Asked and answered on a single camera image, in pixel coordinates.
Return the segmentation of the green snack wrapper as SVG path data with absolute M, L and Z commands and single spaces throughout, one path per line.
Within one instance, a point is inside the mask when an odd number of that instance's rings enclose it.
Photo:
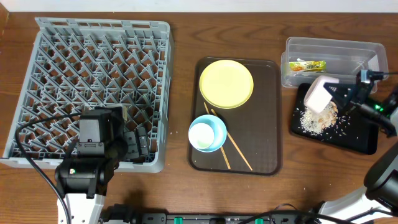
M 320 72 L 326 69 L 326 62 L 324 60 L 289 62 L 289 68 L 296 72 Z

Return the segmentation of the pink small bowl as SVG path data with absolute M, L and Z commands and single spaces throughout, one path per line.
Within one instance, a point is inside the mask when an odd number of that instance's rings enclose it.
M 332 99 L 332 96 L 324 87 L 325 83 L 339 83 L 339 79 L 324 75 L 319 76 L 311 84 L 304 98 L 304 105 L 315 114 L 321 113 Z

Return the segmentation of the light blue bowl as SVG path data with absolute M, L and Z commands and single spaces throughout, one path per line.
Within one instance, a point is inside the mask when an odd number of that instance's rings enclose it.
M 214 130 L 215 134 L 215 139 L 213 141 L 213 144 L 208 148 L 208 149 L 196 149 L 197 151 L 200 152 L 214 152 L 217 151 L 226 141 L 227 137 L 227 129 L 226 125 L 224 122 L 218 118 L 217 116 L 206 114 L 199 116 L 194 119 L 194 121 L 191 123 L 189 129 L 197 123 L 205 123 L 209 124 L 212 129 Z

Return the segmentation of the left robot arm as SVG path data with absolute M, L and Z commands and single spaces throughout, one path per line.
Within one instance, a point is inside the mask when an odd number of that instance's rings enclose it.
M 120 162 L 148 155 L 145 129 L 127 131 L 126 122 L 123 105 L 81 114 L 78 140 L 55 169 L 59 223 L 98 223 L 108 183 Z

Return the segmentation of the rice and shell waste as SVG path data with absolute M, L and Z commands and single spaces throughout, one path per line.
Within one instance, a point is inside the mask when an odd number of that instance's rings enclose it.
M 338 112 L 337 105 L 332 101 L 320 113 L 305 107 L 300 112 L 298 130 L 313 137 L 326 139 L 331 139 L 333 134 L 345 136 L 351 126 L 351 117 L 339 115 Z

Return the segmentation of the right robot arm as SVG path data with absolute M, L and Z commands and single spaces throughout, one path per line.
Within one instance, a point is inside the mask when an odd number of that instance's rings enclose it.
M 378 125 L 387 137 L 397 136 L 397 88 L 383 102 L 369 98 L 376 80 L 387 73 L 361 70 L 356 83 L 323 86 L 341 112 L 355 112 Z M 367 223 L 397 216 L 397 145 L 393 145 L 368 170 L 364 185 L 334 201 L 323 202 L 314 214 L 318 223 Z

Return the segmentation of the white cup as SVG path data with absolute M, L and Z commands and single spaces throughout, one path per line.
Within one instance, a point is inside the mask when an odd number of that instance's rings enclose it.
M 208 149 L 215 139 L 214 130 L 209 124 L 194 124 L 188 132 L 190 144 L 196 149 Z

